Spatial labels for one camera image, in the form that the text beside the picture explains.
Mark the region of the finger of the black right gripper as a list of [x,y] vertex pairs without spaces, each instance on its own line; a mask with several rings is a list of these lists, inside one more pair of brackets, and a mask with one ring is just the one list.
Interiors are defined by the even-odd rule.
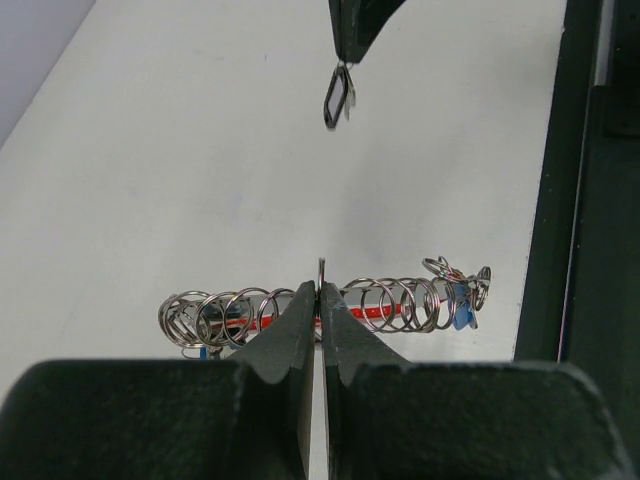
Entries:
[[339,61],[357,64],[404,0],[329,0],[335,53]]

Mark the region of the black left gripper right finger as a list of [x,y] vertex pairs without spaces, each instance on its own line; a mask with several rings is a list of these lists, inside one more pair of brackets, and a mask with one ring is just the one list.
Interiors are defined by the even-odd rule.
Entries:
[[333,479],[632,479],[595,384],[553,362],[415,363],[319,295]]

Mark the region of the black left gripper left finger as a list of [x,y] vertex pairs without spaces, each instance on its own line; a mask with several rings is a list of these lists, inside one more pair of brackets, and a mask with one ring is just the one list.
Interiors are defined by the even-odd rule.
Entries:
[[316,288],[224,360],[51,360],[1,408],[5,479],[305,479]]

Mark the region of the black-headed key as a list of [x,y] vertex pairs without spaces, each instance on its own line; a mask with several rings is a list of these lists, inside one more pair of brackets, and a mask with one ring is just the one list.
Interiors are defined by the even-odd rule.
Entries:
[[356,105],[356,92],[349,65],[339,62],[332,74],[323,104],[323,119],[329,131],[336,129],[339,120],[350,118]]

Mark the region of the red-handled metal key organizer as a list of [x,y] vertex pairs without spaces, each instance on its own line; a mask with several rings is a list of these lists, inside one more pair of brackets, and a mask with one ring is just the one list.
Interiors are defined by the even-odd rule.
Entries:
[[[425,258],[422,266],[429,278],[360,277],[341,287],[339,294],[355,319],[375,334],[454,329],[455,284],[471,289],[477,319],[489,294],[490,267],[466,275],[442,256]],[[289,288],[189,290],[168,296],[158,308],[157,321],[164,336],[180,350],[223,348],[225,358],[276,322],[294,295]]]

